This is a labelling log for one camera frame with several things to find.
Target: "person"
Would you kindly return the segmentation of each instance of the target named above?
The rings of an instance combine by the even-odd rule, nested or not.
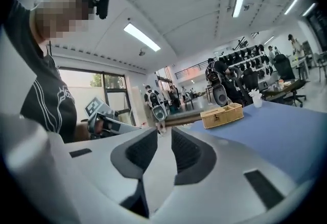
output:
[[[182,87],[182,98],[183,98],[183,102],[185,103],[185,101],[186,101],[186,89],[185,89],[185,87]]]
[[[268,49],[269,49],[269,60],[270,60],[271,64],[274,65],[275,64],[275,54],[272,51],[272,46],[269,46]]]
[[[170,90],[174,94],[174,97],[178,99],[177,89],[174,86],[170,86]]]
[[[298,58],[303,58],[305,56],[305,52],[300,42],[298,42],[298,40],[294,38],[292,34],[288,35],[288,40],[290,40],[292,43],[293,55],[296,55]]]
[[[151,89],[151,86],[150,85],[146,85],[145,86],[145,90],[146,90],[146,93],[144,94],[144,101],[145,101],[145,104],[146,105],[149,105],[150,106],[150,114],[151,114],[151,117],[152,119],[154,120],[155,122],[155,125],[157,126],[157,129],[159,132],[161,132],[161,126],[162,126],[162,131],[163,133],[166,132],[166,123],[165,121],[159,121],[155,115],[153,114],[152,112],[152,104],[153,102],[160,102],[160,103],[157,103],[157,105],[160,105],[161,104],[161,100],[160,100],[160,95],[159,95],[159,92],[158,91],[153,91]],[[157,96],[156,99],[150,99],[151,98],[151,93],[155,94]]]
[[[292,43],[293,55],[295,55],[297,58],[304,58],[305,51],[303,50],[303,46],[300,44],[300,42],[298,42],[298,40],[296,38],[294,38],[292,34],[288,35],[288,40],[290,40]],[[307,78],[308,73],[305,68],[305,63],[304,62],[300,63],[299,67],[300,67],[301,77]]]
[[[87,122],[77,123],[75,101],[61,80],[46,44],[63,32],[75,30],[76,22],[88,20],[94,12],[95,0],[41,0],[27,10],[15,0],[4,23],[12,45],[36,79],[23,103],[20,114],[40,123],[46,131],[61,135],[65,143],[90,139]],[[96,124],[102,131],[103,121]]]
[[[218,73],[220,73],[221,77],[221,84],[224,86],[226,90],[227,96],[230,98],[230,100],[234,103],[238,103],[243,105],[241,94],[236,90],[234,83],[229,81],[226,78],[227,76],[231,75],[231,72],[229,70],[229,67],[222,61],[215,61],[213,58],[208,59],[208,67],[214,68]],[[205,76],[207,78],[208,75],[208,69],[205,70]]]
[[[277,47],[275,47],[275,55],[280,54],[281,52],[277,49]]]
[[[172,97],[171,98],[171,101],[172,103],[175,105],[175,107],[177,109],[180,108],[180,104],[179,104],[179,99],[178,99],[178,94],[177,94],[177,88],[175,88],[174,86],[170,86],[170,90],[171,90],[171,93],[172,93]]]
[[[177,98],[178,98],[178,101],[179,101],[179,91],[178,91],[178,88],[176,88],[175,85],[173,85],[173,87],[176,89],[176,92],[177,92]]]

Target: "wooden box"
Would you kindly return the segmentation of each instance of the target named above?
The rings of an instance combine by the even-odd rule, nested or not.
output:
[[[238,103],[204,111],[200,115],[204,128],[217,127],[244,117],[243,107]]]

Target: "white cup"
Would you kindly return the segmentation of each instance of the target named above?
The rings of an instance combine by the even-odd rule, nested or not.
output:
[[[253,104],[255,107],[257,107],[257,108],[262,107],[262,99],[261,98],[254,97],[254,98],[252,98],[252,100],[253,100]]]

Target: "blue table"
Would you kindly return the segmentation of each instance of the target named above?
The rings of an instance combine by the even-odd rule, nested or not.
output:
[[[244,118],[212,129],[197,121],[191,130],[238,141],[287,173],[298,184],[317,176],[327,147],[327,114],[264,101]]]

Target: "ceiling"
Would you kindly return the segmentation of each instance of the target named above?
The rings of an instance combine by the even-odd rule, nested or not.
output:
[[[289,16],[284,16],[292,1],[244,0],[249,9],[232,18],[235,0],[110,0],[105,20],[95,17],[89,22],[88,32],[76,32],[54,44],[63,55],[64,48],[79,57],[98,57],[109,65],[149,73],[237,36],[278,26],[301,15],[313,2],[300,0]],[[161,50],[154,52],[124,32],[127,18]],[[146,52],[145,56],[138,55],[140,49]]]

